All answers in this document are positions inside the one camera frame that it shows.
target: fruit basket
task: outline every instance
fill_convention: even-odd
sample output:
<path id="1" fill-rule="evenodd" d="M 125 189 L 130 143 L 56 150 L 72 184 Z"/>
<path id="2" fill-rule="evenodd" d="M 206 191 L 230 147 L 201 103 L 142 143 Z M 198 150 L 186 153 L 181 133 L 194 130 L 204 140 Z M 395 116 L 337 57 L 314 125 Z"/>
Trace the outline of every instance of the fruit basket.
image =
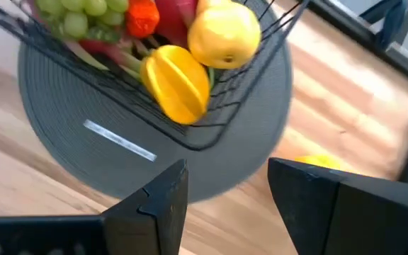
<path id="1" fill-rule="evenodd" d="M 191 125 L 181 125 L 168 118 L 145 86 L 126 72 L 117 68 L 103 71 L 78 58 L 33 17 L 28 0 L 0 0 L 0 26 L 174 142 L 201 151 L 216 145 L 225 134 L 245 100 L 255 91 L 260 77 L 266 75 L 275 52 L 285 46 L 285 38 L 309 0 L 284 13 L 273 11 L 274 1 L 270 0 L 236 2 L 256 14 L 261 25 L 261 42 L 252 59 L 242 67 L 215 70 L 215 75 L 210 76 L 214 85 L 206 114 Z"/>

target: white label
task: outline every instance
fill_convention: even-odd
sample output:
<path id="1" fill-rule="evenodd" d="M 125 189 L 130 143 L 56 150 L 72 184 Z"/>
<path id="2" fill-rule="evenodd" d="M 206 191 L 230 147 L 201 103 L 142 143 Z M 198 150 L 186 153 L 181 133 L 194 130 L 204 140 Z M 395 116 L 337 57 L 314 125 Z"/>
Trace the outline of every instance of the white label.
<path id="1" fill-rule="evenodd" d="M 97 134 L 109 139 L 110 141 L 113 141 L 117 143 L 118 145 L 140 155 L 141 157 L 144 157 L 145 159 L 150 160 L 151 162 L 154 162 L 157 156 L 141 147 L 138 145 L 126 140 L 125 138 L 111 132 L 110 130 L 107 130 L 106 128 L 100 126 L 99 124 L 95 124 L 94 122 L 90 120 L 86 120 L 83 125 L 96 132 Z"/>

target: gray placemat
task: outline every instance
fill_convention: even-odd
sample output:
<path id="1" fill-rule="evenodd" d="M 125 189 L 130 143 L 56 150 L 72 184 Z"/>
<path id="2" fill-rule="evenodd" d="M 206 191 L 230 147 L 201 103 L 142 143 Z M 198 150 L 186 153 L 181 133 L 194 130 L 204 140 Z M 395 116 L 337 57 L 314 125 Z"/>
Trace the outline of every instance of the gray placemat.
<path id="1" fill-rule="evenodd" d="M 265 6 L 262 1 L 259 8 Z M 268 13 L 270 21 L 275 18 Z M 189 200 L 216 196 L 252 175 L 283 131 L 291 97 L 291 66 L 282 47 L 222 139 L 193 152 L 122 109 L 66 69 L 26 45 L 19 54 L 23 104 L 51 155 L 93 188 L 124 198 L 177 159 L 187 159 Z M 149 161 L 84 127 L 91 120 L 157 155 Z"/>

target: black wire basket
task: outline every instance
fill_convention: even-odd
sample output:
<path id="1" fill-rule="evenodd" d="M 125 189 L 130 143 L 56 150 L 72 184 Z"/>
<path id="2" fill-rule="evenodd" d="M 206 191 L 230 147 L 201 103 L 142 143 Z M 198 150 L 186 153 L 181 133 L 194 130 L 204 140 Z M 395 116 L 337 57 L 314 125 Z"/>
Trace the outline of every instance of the black wire basket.
<path id="1" fill-rule="evenodd" d="M 0 26 L 3 29 L 179 145 L 200 151 L 216 145 L 224 135 L 258 80 L 264 75 L 265 67 L 273 61 L 275 52 L 285 45 L 286 36 L 310 0 L 298 2 L 285 13 L 273 11 L 273 0 L 235 0 L 257 15 L 262 29 L 261 44 L 253 59 L 243 67 L 217 71 L 207 113 L 193 125 L 180 125 L 166 117 L 143 85 L 131 76 L 114 70 L 102 71 L 83 62 L 31 16 L 26 0 L 5 1 L 11 5 L 8 7 L 0 4 Z"/>

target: red pepper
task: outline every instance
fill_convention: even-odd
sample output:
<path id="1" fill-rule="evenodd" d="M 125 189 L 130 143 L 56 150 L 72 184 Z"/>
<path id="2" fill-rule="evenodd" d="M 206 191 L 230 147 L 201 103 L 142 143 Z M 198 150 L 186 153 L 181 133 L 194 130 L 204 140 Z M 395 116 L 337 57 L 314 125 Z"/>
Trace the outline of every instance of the red pepper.
<path id="1" fill-rule="evenodd" d="M 125 20 L 128 34 L 142 39 L 154 33 L 160 14 L 151 0 L 130 0 Z"/>

